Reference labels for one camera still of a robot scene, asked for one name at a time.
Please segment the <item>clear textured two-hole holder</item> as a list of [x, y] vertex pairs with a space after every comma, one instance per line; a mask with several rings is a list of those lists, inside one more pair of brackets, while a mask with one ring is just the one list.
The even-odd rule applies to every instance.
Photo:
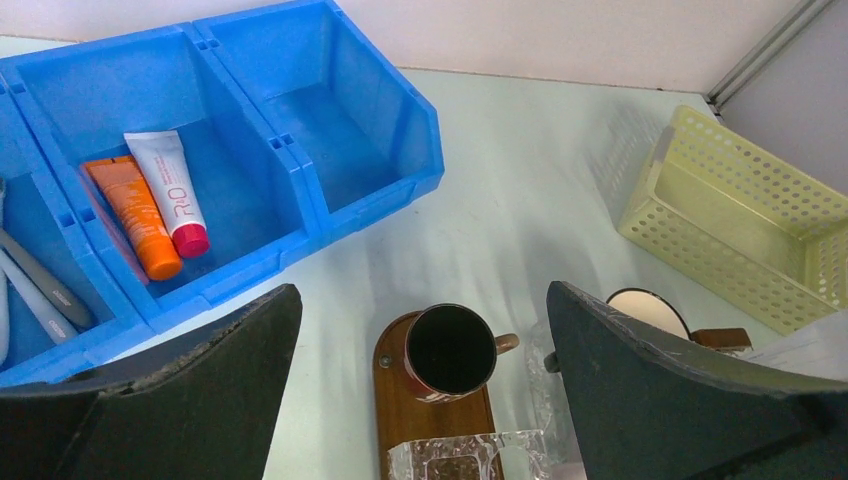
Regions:
[[387, 453], [390, 479], [550, 479], [540, 430], [403, 442]]

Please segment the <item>white toothpaste tube dark cap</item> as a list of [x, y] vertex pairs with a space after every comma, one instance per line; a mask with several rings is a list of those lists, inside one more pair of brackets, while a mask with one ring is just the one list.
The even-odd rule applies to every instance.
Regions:
[[785, 372], [847, 381], [847, 310], [816, 320], [741, 359]]

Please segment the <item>brown metallic cup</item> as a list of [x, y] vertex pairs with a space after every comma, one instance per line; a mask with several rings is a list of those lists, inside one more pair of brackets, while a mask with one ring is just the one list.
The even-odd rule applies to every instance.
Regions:
[[403, 367], [416, 400], [443, 404], [468, 397], [491, 379], [515, 333], [496, 335], [470, 308], [441, 303], [415, 313], [403, 340]]

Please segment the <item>white toothpaste tube red cap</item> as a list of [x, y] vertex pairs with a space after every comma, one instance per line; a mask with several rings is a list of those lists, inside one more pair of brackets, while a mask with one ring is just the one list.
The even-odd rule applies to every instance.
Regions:
[[123, 137], [177, 253], [187, 259], [206, 254], [210, 239], [178, 132], [136, 132]]

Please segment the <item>clear holder with brown lid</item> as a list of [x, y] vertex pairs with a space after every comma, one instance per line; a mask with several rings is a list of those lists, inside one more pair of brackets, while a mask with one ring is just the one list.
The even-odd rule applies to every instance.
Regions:
[[732, 356], [753, 350], [747, 331], [741, 327], [699, 329], [692, 331], [690, 338], [705, 348]]

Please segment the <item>brown wooden oval tray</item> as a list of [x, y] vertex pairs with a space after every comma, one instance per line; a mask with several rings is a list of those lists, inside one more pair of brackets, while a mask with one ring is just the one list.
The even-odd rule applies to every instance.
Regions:
[[391, 448], [413, 440], [488, 434], [495, 431], [488, 389], [460, 400], [428, 404], [409, 390], [403, 363], [408, 327], [418, 315], [406, 313], [389, 324], [373, 353], [373, 382], [380, 477], [390, 477]]

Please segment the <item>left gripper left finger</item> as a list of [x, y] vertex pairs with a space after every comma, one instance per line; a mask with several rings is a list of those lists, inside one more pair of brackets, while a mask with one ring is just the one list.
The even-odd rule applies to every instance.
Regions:
[[5, 479], [259, 479], [302, 319], [281, 285], [58, 383], [1, 391]]

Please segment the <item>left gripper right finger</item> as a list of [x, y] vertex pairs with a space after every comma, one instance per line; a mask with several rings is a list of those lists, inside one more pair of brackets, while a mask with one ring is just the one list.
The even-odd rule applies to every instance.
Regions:
[[727, 356], [576, 286], [546, 297], [591, 479], [843, 479], [847, 386]]

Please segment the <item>cream mug with black rim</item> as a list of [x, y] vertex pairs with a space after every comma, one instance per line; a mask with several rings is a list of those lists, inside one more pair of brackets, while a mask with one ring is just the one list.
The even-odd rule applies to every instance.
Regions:
[[543, 367], [550, 375], [560, 375], [569, 355], [586, 350], [586, 341], [599, 319], [627, 317], [680, 339], [692, 339], [679, 311], [647, 289], [626, 287], [601, 300], [571, 283], [557, 281], [550, 284], [547, 300], [554, 351], [544, 357]]

